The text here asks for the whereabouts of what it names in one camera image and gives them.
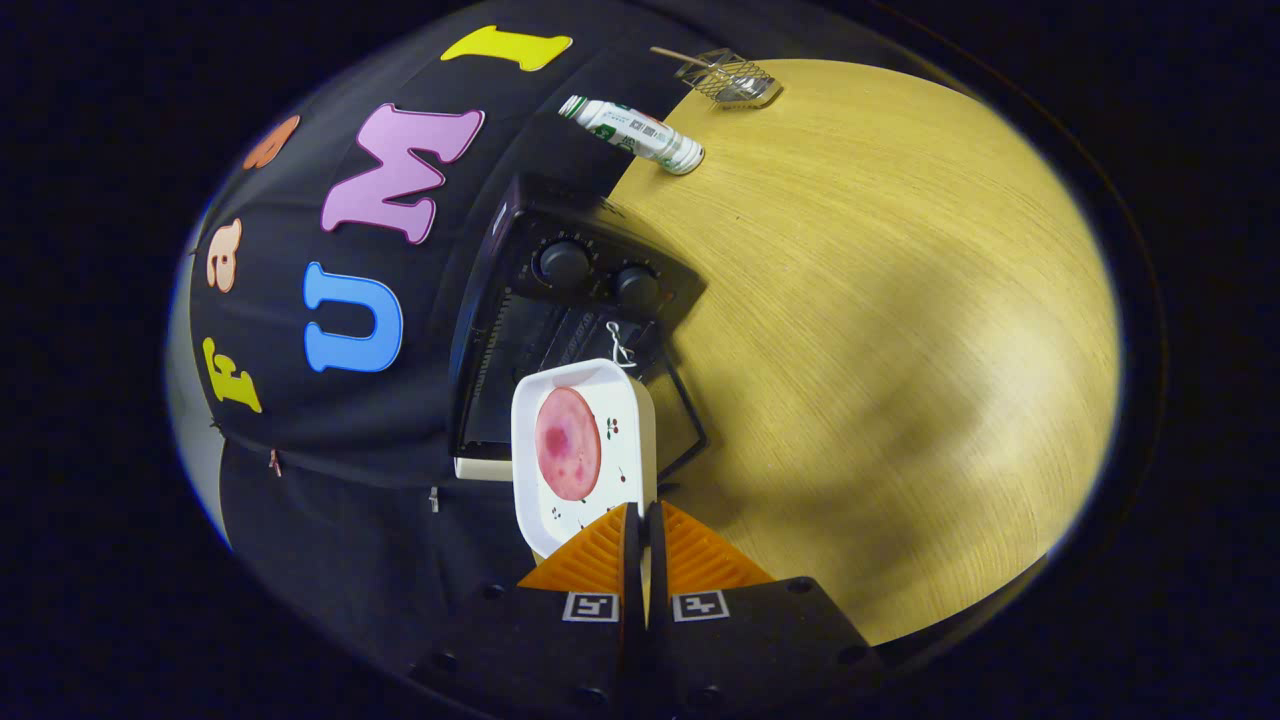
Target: wooden table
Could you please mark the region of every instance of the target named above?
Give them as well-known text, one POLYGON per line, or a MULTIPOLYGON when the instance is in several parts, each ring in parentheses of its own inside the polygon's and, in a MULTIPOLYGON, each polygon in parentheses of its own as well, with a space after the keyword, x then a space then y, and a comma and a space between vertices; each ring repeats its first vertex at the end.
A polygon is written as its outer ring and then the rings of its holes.
POLYGON ((668 500, 882 643, 1070 525, 1116 413, 1116 309, 1079 209, 992 110, 865 65, 762 67, 772 106, 691 92, 667 118, 700 168, 637 159, 611 196, 709 286, 675 347, 712 447, 668 500))

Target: yellow letter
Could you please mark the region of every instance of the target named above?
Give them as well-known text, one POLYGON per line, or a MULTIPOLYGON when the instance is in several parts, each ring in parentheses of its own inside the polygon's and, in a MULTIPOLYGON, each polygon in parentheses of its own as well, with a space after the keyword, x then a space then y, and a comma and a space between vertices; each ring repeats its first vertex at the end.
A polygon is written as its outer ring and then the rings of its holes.
POLYGON ((221 400, 234 400, 243 402, 261 413, 262 406, 257 402, 257 392, 253 391, 253 378, 241 370, 239 377, 232 375, 236 372, 236 363, 225 355, 214 355, 214 338, 206 337, 205 365, 209 366, 209 384, 214 386, 214 397, 221 400))
POLYGON ((521 32, 503 32, 498 26, 485 26, 462 40, 454 42, 442 60, 452 60, 461 55, 488 55, 520 63, 526 73, 540 70, 573 44, 567 35, 538 37, 521 32))

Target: screw hole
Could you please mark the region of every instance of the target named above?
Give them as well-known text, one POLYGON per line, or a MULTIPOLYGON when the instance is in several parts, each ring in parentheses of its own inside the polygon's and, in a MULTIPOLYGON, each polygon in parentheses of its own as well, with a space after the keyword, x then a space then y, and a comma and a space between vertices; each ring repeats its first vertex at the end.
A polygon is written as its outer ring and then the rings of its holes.
POLYGON ((577 688, 573 691, 573 702, 580 707, 604 707, 609 698, 595 688, 577 688))
POLYGON ((867 648, 860 644, 851 644, 840 651, 840 655, 836 656, 836 661, 841 665, 856 665, 864 657, 867 657, 867 648))
POLYGON ((719 688, 716 685, 708 685, 705 688, 699 688, 689 693, 689 707, 694 710, 712 710, 717 707, 724 696, 721 694, 719 688))
POLYGON ((458 659, 451 652, 435 652, 431 655, 431 664, 445 673, 458 671, 458 659))

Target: ham slice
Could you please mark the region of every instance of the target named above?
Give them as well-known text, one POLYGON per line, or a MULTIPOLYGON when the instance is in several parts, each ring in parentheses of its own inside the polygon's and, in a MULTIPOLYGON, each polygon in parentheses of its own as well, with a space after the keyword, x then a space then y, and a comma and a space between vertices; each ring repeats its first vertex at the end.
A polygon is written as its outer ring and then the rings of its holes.
POLYGON ((538 410, 534 425, 538 469, 552 492, 563 500, 582 500, 600 477, 600 430, 582 396, 558 387, 538 410))

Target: toaster oven knob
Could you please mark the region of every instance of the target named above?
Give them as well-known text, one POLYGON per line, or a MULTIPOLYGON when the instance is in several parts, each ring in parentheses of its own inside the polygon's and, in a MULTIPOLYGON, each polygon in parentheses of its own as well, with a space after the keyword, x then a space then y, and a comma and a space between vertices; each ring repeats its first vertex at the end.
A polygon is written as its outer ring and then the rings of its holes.
POLYGON ((570 241, 552 245, 538 256, 538 274, 552 287, 573 290, 582 284, 591 272, 591 261, 586 251, 570 241))
POLYGON ((648 268, 627 268, 613 286, 625 307, 652 307, 658 301, 658 278, 648 268))

